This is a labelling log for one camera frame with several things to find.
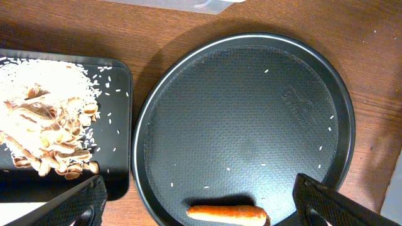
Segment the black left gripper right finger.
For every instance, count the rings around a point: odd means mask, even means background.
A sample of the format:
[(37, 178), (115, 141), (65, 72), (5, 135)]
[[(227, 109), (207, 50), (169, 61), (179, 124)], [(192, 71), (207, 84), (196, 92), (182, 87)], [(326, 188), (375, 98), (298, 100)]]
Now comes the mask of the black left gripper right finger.
[(303, 173), (296, 176), (293, 200), (301, 225), (398, 226)]

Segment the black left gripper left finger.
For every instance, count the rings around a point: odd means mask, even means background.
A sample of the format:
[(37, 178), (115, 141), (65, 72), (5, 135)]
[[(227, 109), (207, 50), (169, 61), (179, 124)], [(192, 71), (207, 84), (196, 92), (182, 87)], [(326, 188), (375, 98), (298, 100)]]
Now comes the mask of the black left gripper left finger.
[(3, 183), (3, 202), (44, 202), (10, 225), (100, 225), (108, 199), (102, 176), (78, 182)]

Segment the orange carrot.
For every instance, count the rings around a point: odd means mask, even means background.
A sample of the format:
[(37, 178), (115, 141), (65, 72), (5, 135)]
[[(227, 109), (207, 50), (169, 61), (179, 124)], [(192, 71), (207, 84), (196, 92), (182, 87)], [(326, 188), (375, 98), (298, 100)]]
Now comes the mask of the orange carrot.
[(195, 220), (236, 225), (264, 225), (268, 220), (268, 215), (262, 208), (249, 205), (196, 205), (190, 207), (186, 214)]

